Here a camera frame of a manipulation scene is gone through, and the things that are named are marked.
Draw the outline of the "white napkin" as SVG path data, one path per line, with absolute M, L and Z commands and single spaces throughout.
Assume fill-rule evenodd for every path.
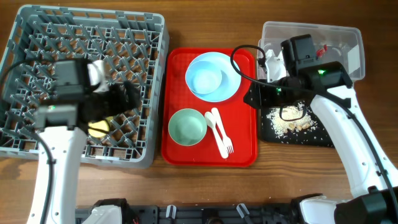
M 267 81 L 272 83 L 286 77 L 286 68 L 284 64 L 284 58 L 282 52 L 278 55 L 274 53 L 272 49 L 266 52 L 266 70 L 267 70 Z

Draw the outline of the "food scraps rice and nuts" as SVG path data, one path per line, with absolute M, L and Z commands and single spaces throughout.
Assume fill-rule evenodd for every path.
M 310 116 L 311 110 L 302 102 L 282 109 L 271 108 L 266 118 L 271 122 L 271 133 L 277 138 L 286 138 L 288 134 L 307 134 L 316 130 L 318 122 Z

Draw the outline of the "yellow cup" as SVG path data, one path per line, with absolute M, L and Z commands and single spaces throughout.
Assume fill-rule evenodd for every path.
M 111 120 L 113 119 L 112 116 L 108 116 L 104 120 L 89 123 L 88 134 L 97 139 L 103 139 L 107 135 L 111 134 Z

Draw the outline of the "red snack wrapper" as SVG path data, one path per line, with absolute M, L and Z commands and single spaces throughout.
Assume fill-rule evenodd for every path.
M 323 55 L 326 53 L 326 51 L 328 50 L 327 45 L 323 45 L 320 49 L 317 50 L 316 55 L 317 58 L 322 58 Z

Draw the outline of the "green saucer plate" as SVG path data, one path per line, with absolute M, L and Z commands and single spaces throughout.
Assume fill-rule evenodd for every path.
M 184 108 L 171 116 L 168 132 L 172 140 L 178 145 L 194 146 L 205 137 L 207 124 L 199 111 Z

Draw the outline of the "large light blue plate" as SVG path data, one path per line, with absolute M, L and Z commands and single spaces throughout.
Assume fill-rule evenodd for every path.
M 194 58 L 189 65 L 201 60 L 213 62 L 217 65 L 221 69 L 223 79 L 221 85 L 212 93 L 201 95 L 191 92 L 197 98 L 212 103 L 221 102 L 231 98 L 240 87 L 241 76 L 233 68 L 230 62 L 230 57 L 219 52 L 207 52 Z

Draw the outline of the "light blue bowl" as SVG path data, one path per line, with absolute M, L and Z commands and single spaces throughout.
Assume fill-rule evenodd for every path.
M 214 92 L 221 85 L 222 79 L 221 69 L 213 62 L 203 60 L 189 65 L 185 73 L 188 88 L 201 95 Z

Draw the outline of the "white plastic spoon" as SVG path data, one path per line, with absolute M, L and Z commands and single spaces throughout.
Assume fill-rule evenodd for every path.
M 216 119 L 215 119 L 215 117 L 213 116 L 213 114 L 211 112 L 207 111 L 205 113 L 205 120 L 206 120 L 206 123 L 207 123 L 208 127 L 213 131 L 213 135 L 215 137 L 215 141 L 216 141 L 216 144 L 217 144 L 217 147 L 218 147 L 218 150 L 220 152 L 221 157 L 223 159 L 227 159 L 228 158 L 228 153 L 227 153 L 227 150 L 226 150 L 226 148 L 225 148 L 225 146 L 224 146 L 224 144 L 223 144 L 223 142 L 221 140 L 220 135 L 218 134 L 218 131 L 216 130 Z

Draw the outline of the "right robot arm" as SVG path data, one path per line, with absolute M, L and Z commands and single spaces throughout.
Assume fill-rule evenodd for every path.
M 397 223 L 397 168 L 382 150 L 363 116 L 356 92 L 339 62 L 301 66 L 284 63 L 289 76 L 278 84 L 253 80 L 265 94 L 245 96 L 253 108 L 310 102 L 344 165 L 352 200 L 322 194 L 293 199 L 291 223 Z

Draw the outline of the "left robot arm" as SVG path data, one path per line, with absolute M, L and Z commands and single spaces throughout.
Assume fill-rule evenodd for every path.
M 78 171 L 90 123 L 135 109 L 141 92 L 130 81 L 107 85 L 104 62 L 54 62 L 55 98 L 43 100 L 32 134 L 39 163 L 28 223 L 74 223 Z

